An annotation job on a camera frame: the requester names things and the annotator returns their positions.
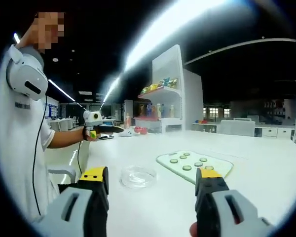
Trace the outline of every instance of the window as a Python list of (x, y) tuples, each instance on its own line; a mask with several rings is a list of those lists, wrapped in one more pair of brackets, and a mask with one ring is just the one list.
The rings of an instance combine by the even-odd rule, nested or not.
[(218, 108), (209, 108), (209, 117), (218, 118)]
[(223, 110), (223, 116), (224, 116), (225, 118), (230, 117), (230, 109), (224, 109), (224, 110)]

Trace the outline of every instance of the ceiling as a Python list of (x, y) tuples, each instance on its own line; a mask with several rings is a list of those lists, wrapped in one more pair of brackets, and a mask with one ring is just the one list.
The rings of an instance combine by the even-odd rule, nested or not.
[[(77, 102), (106, 94), (125, 66), (129, 51), (152, 19), (169, 1), (102, 2), (101, 6), (76, 7), (65, 12), (65, 36), (43, 55), (45, 73)], [(289, 20), (272, 16), (256, 4), (240, 1), (218, 7), (179, 29), (123, 75), (108, 101), (136, 99), (150, 84), (151, 61), (175, 44), (183, 62), (229, 45), (269, 38), (296, 39), (296, 6), (278, 3)], [(202, 76), (204, 103), (252, 98), (291, 98), (296, 95), (296, 43), (261, 42), (225, 50), (195, 61), (185, 68)], [(79, 95), (92, 91), (93, 95)], [(70, 102), (53, 85), (48, 96)]]

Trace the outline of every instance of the headphone cable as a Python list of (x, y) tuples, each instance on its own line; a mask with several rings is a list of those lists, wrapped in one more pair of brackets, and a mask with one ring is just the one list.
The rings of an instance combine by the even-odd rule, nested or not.
[(78, 161), (78, 166), (79, 166), (80, 173), (81, 173), (81, 175), (82, 175), (82, 171), (81, 171), (81, 167), (80, 167), (80, 163), (79, 163), (79, 151), (80, 151), (80, 145), (81, 145), (81, 141), (79, 142), (77, 161)]
[(32, 169), (32, 186), (33, 186), (34, 197), (35, 197), (36, 206), (37, 206), (37, 210), (38, 210), (39, 215), (41, 215), (41, 214), (40, 214), (40, 210), (39, 210), (39, 206), (38, 206), (38, 201), (37, 201), (37, 197), (36, 197), (36, 192), (35, 192), (35, 186), (34, 186), (34, 168), (35, 168), (35, 161), (36, 161), (37, 142), (38, 142), (38, 138), (39, 138), (41, 126), (43, 125), (43, 122), (44, 122), (45, 113), (46, 113), (46, 107), (47, 107), (47, 95), (45, 95), (45, 109), (44, 109), (44, 114), (43, 114), (43, 118), (42, 118), (42, 120), (40, 122), (40, 126), (39, 126), (39, 129), (38, 129), (38, 134), (37, 134), (37, 138), (36, 138), (35, 151), (34, 151), (34, 161), (33, 161), (33, 169)]

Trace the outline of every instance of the white t-shirt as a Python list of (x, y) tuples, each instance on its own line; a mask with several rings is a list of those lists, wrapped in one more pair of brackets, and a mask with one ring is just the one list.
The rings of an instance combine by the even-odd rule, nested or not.
[[(5, 54), (0, 65), (0, 172), (15, 204), (28, 221), (39, 216), (32, 185), (37, 133), (44, 107), (40, 100), (11, 90), (6, 82), (6, 67), (10, 58)], [(34, 186), (39, 210), (46, 208), (59, 194), (44, 160), (44, 151), (55, 131), (43, 122), (37, 142)]]

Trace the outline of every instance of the white cabinet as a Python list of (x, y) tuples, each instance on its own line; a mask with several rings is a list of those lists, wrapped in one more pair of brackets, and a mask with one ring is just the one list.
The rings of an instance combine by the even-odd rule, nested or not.
[(262, 128), (262, 137), (277, 137), (277, 128)]
[(264, 127), (262, 128), (262, 137), (278, 138), (278, 139), (291, 139), (291, 128), (282, 127)]
[(292, 130), (287, 128), (278, 128), (277, 138), (279, 139), (291, 139)]

